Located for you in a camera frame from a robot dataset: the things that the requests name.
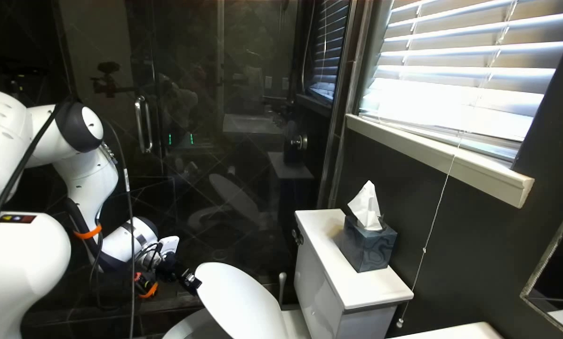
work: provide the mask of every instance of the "tissue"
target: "tissue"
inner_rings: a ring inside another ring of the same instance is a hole
[[[342,210],[344,227],[339,235],[342,256],[357,273],[387,267],[397,231],[380,214],[374,184],[365,182]]]
[[[348,209],[357,220],[357,227],[363,231],[382,231],[382,214],[378,210],[376,190],[371,180],[367,180],[361,190],[348,201]]]

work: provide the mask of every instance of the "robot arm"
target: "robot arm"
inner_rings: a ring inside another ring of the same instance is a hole
[[[39,128],[52,109],[52,105],[28,109],[32,129]],[[152,225],[135,216],[107,237],[101,235],[99,212],[118,182],[116,160],[101,141],[99,118],[88,107],[71,101],[64,109],[56,114],[56,126],[50,126],[37,143],[30,165],[54,165],[67,186],[75,235],[86,242],[99,269],[124,271],[137,256],[148,257],[139,259],[143,263],[139,269],[154,269],[165,257],[173,257],[178,237],[158,239]]]
[[[148,257],[139,259],[143,263],[160,265],[173,256],[178,237],[156,239],[152,225],[141,218],[130,218],[107,237],[101,235],[99,210],[118,182],[116,160],[103,143],[103,126],[92,109],[69,99],[58,103],[56,109],[54,122],[39,139],[28,167],[54,165],[67,186],[75,233],[86,242],[99,269],[128,269],[131,257],[137,256]],[[15,97],[0,92],[0,192],[52,111],[54,105],[26,109]]]

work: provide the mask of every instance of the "window blinds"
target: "window blinds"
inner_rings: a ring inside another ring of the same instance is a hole
[[[348,0],[320,0],[314,24],[314,60],[310,90],[333,99],[342,35],[348,16]]]
[[[512,160],[563,54],[563,0],[393,0],[361,112]]]

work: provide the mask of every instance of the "black cable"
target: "black cable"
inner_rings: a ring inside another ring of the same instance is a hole
[[[154,271],[154,256],[160,254],[162,256],[162,242],[150,242],[146,244],[137,257],[141,257],[145,254],[145,259],[139,261],[139,269],[143,271]]]
[[[130,195],[130,178],[128,178],[128,167],[126,167],[126,156],[122,143],[118,141],[118,135],[111,122],[105,120],[109,126],[114,144],[118,148],[118,163],[120,163],[120,173],[122,173],[122,184],[126,192],[126,203],[128,203],[128,214],[130,214],[130,339],[133,337],[133,314],[135,314],[135,286],[133,286],[133,274],[135,274],[135,256],[133,256],[133,210],[131,210],[131,195]]]
[[[50,116],[41,124],[39,131],[33,135],[32,143],[28,144],[28,148],[24,150],[22,158],[18,160],[15,171],[11,173],[9,180],[5,182],[3,190],[0,192],[0,210],[5,203],[5,199],[9,197],[17,178],[20,177],[20,173],[24,171],[24,165],[28,163],[30,156],[33,154],[39,139],[43,137],[43,133],[47,131],[47,128],[50,126],[50,122],[54,120],[56,112],[62,111],[62,107],[67,105],[67,99],[60,101],[54,105],[54,111],[50,112]]]
[[[88,286],[92,286],[94,273],[96,273],[96,269],[98,269],[98,265],[99,265],[101,252],[103,252],[101,248],[103,248],[103,235],[99,233],[99,235],[98,235],[98,242],[96,242],[96,257],[94,257],[94,261],[92,261]],[[113,310],[114,306],[105,306],[105,305],[101,303],[101,299],[99,299],[99,278],[96,276],[94,280],[96,280],[96,306],[98,306],[99,310]]]

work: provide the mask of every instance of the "gray wall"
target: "gray wall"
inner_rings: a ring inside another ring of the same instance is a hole
[[[404,333],[487,320],[508,337],[563,337],[519,299],[563,218],[563,64],[521,154],[521,171],[536,178],[523,209],[450,178]],[[391,267],[412,284],[444,175],[348,131],[340,195],[367,178],[386,184],[399,231]]]
[[[0,0],[0,90],[17,96],[24,105],[56,101],[67,94],[47,0]]]

